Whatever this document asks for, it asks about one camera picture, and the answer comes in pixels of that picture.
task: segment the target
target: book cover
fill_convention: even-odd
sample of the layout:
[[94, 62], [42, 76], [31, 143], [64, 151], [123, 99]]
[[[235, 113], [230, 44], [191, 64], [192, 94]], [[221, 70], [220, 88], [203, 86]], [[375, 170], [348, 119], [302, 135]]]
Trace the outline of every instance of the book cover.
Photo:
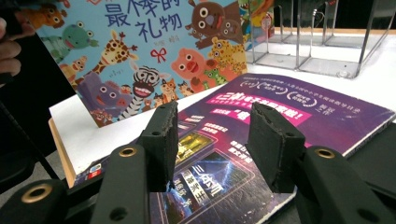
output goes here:
[[[150, 194], [153, 223], [262, 223], [294, 196], [272, 193], [245, 148], [253, 102], [279, 111], [307, 147], [346, 157], [396, 118], [384, 107], [292, 77], [237, 77], [178, 112], [176, 188]], [[107, 163], [107, 157], [93, 162], [75, 185], [105, 172]]]
[[236, 0], [68, 0], [22, 11], [99, 127], [247, 71]]
[[274, 0], [238, 0], [242, 31], [247, 36], [245, 49], [250, 50], [275, 35]]

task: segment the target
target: cartoon giraffe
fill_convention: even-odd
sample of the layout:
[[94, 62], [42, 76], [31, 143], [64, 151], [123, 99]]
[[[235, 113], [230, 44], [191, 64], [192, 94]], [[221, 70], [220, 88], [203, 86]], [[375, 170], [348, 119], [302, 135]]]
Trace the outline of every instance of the cartoon giraffe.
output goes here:
[[111, 39], [107, 42], [105, 49], [101, 53], [99, 63], [92, 69], [92, 72], [101, 74], [102, 71], [110, 65], [125, 62], [128, 58], [136, 61], [139, 57], [129, 52], [129, 49], [135, 51], [137, 46], [132, 45], [130, 48], [123, 42], [124, 32], [120, 33], [120, 39], [116, 31], [111, 30]]

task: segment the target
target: magazine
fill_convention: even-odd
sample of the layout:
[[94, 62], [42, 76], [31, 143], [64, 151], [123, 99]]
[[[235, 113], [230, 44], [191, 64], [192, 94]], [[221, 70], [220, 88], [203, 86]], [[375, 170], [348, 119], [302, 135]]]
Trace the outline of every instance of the magazine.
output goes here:
[[[275, 108], [307, 147], [330, 147], [345, 157], [396, 118], [379, 105], [292, 77], [237, 77], [178, 112], [176, 187], [150, 194], [152, 223], [262, 223], [293, 198], [269, 189], [245, 148], [254, 102]], [[107, 163], [108, 157], [94, 161], [75, 185], [105, 172]]]

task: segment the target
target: table surface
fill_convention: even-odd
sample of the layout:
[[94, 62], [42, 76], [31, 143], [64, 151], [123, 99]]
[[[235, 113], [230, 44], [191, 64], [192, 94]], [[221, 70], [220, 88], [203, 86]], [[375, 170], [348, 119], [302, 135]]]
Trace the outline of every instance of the table surface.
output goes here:
[[[287, 69], [249, 64], [249, 73], [276, 74], [298, 78], [318, 86], [339, 91], [364, 101], [396, 111], [396, 35], [388, 35], [354, 79], [327, 77]], [[204, 98], [212, 91], [203, 91], [178, 101], [178, 110]], [[49, 109], [49, 120], [56, 147], [69, 187], [76, 174], [92, 161], [103, 158], [121, 145], [136, 139], [146, 128], [154, 110], [98, 128], [79, 98], [74, 95]]]

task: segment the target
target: finger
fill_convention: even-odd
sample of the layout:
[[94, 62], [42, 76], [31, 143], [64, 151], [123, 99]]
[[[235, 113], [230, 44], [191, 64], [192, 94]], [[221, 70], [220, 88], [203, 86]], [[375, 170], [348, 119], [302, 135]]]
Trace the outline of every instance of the finger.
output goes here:
[[21, 11], [16, 11], [14, 14], [15, 14], [15, 18], [17, 19], [18, 23], [21, 25], [22, 34], [13, 35], [10, 39], [15, 40], [15, 39], [24, 38], [26, 36], [34, 35], [35, 28], [32, 26], [32, 24], [30, 24], [30, 22], [27, 20], [27, 18], [24, 16], [24, 14]]
[[13, 80], [14, 78], [10, 73], [0, 74], [0, 84], [6, 84], [12, 82]]
[[18, 59], [5, 59], [0, 61], [0, 76], [3, 73], [10, 73], [12, 76], [21, 71], [21, 62]]
[[15, 58], [21, 53], [21, 46], [12, 40], [0, 43], [0, 60]]
[[7, 22], [0, 17], [0, 39], [6, 34]]
[[26, 36], [32, 36], [35, 34], [35, 28], [33, 28], [33, 26], [30, 24], [27, 23], [21, 24], [21, 28], [22, 28], [22, 34], [13, 35], [9, 39], [16, 40], [16, 39], [25, 38]]

